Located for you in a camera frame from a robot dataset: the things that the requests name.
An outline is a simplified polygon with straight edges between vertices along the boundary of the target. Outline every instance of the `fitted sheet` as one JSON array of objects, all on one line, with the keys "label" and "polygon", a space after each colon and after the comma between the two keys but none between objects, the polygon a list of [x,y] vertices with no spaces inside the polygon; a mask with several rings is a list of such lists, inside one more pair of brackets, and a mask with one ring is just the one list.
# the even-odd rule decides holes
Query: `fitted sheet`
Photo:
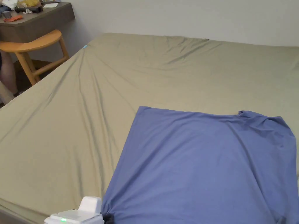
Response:
[{"label": "fitted sheet", "polygon": [[299,136],[299,48],[104,34],[0,109],[0,211],[30,223],[105,194],[140,105],[282,116]]}]

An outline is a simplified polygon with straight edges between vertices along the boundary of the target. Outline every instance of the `dark wood table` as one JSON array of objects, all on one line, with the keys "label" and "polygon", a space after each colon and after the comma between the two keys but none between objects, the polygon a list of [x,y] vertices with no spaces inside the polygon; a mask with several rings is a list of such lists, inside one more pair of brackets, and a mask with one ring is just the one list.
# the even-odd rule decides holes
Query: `dark wood table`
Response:
[{"label": "dark wood table", "polygon": [[28,43],[75,19],[71,3],[61,2],[56,8],[44,9],[41,13],[23,14],[11,12],[12,16],[24,18],[4,22],[0,18],[0,41]]}]

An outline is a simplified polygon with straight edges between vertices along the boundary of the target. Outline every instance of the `blue cloth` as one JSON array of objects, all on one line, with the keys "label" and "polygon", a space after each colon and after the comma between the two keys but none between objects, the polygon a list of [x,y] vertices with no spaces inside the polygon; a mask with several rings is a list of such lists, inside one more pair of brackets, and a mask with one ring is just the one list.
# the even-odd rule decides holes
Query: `blue cloth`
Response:
[{"label": "blue cloth", "polygon": [[250,111],[140,107],[102,212],[116,224],[299,223],[295,137]]}]

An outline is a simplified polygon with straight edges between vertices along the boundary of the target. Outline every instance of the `person's leg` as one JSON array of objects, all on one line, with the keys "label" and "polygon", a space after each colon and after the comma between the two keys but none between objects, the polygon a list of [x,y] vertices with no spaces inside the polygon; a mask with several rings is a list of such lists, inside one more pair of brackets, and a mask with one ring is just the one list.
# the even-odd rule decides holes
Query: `person's leg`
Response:
[{"label": "person's leg", "polygon": [[2,57],[2,67],[0,70],[0,80],[9,89],[12,94],[18,92],[16,85],[16,73],[13,65],[13,61],[9,53],[0,51]]}]

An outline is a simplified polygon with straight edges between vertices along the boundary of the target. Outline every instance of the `wooden stool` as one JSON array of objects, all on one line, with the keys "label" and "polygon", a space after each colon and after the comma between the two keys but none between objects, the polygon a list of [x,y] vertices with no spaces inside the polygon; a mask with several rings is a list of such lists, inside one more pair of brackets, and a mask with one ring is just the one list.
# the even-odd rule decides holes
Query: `wooden stool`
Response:
[{"label": "wooden stool", "polygon": [[[43,49],[45,47],[55,44],[58,41],[63,52],[63,58],[59,59],[58,61],[52,62],[40,68],[39,70],[36,70],[32,60],[29,57],[28,52]],[[54,30],[29,43],[0,42],[0,49],[5,52],[16,54],[21,66],[24,69],[24,72],[26,73],[32,85],[40,81],[40,74],[59,66],[60,64],[69,59],[69,55],[66,50],[62,34],[59,30]]]}]

